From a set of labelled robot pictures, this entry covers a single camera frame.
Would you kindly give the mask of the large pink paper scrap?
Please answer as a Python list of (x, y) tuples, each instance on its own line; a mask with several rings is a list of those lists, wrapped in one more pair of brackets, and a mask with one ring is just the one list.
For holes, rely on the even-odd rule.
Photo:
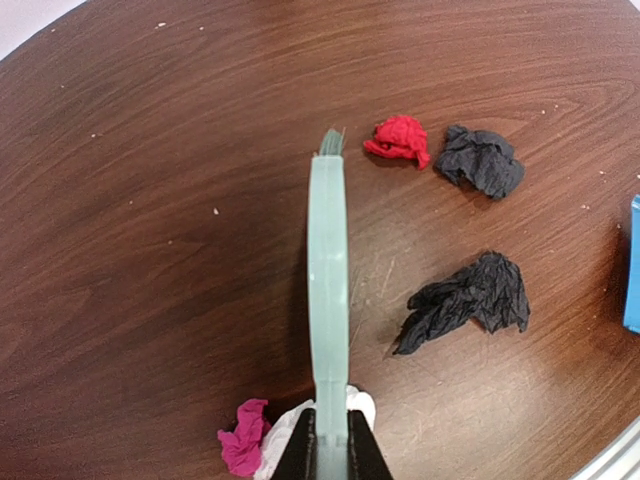
[(261, 445), (271, 429), (265, 416), (269, 402), (252, 398), (236, 410), (236, 426), (232, 431), (219, 430), (217, 438), (221, 444), (221, 457), (233, 475), (249, 478), (262, 462)]

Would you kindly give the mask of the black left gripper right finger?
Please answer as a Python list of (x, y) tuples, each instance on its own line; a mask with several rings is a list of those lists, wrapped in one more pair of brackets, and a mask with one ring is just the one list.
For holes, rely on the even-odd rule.
[(360, 410), (348, 412), (348, 463), (350, 480), (392, 480), (382, 452)]

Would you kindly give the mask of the black crumpled paper scrap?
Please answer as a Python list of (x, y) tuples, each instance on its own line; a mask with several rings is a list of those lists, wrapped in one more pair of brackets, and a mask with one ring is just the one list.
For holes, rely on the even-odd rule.
[(512, 325), (523, 333), (531, 315), (519, 266), (495, 251), (423, 286), (408, 299), (407, 309), (410, 315), (397, 337), (396, 355), (410, 355), (470, 320), (490, 334)]

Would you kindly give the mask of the blue plastic dustpan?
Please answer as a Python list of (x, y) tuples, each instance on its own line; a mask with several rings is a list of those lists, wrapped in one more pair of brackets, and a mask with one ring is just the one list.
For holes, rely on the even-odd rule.
[(624, 327), (638, 334), (640, 332), (640, 196), (635, 195), (631, 202), (630, 259), (629, 278), (625, 310)]

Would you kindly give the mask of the small red paper scrap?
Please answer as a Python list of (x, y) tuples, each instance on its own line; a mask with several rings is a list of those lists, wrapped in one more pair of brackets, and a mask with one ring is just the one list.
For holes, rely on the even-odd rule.
[(430, 162), (428, 133), (417, 119), (407, 115), (391, 116), (378, 124), (363, 148), (382, 158), (415, 161), (419, 170)]

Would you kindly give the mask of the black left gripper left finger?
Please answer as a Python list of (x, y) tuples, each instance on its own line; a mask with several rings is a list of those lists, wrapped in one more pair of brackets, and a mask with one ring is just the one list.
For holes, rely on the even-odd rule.
[(316, 478), (315, 410), (302, 411), (278, 465), (273, 480), (313, 480)]

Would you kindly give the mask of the long black paper scrap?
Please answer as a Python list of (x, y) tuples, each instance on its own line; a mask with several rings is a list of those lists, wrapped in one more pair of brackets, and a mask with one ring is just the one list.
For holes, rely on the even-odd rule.
[(525, 175), (525, 167), (504, 137), (461, 125), (448, 127), (446, 144), (434, 169), (456, 186), (462, 180), (469, 182), (492, 200), (510, 195)]

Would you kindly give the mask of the mint green hand brush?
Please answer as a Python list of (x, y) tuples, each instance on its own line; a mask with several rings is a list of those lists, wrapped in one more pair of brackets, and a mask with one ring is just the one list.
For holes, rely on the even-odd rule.
[(342, 132), (327, 131), (311, 160), (309, 178), (307, 280), (318, 479), (349, 477), (349, 282), (343, 142)]

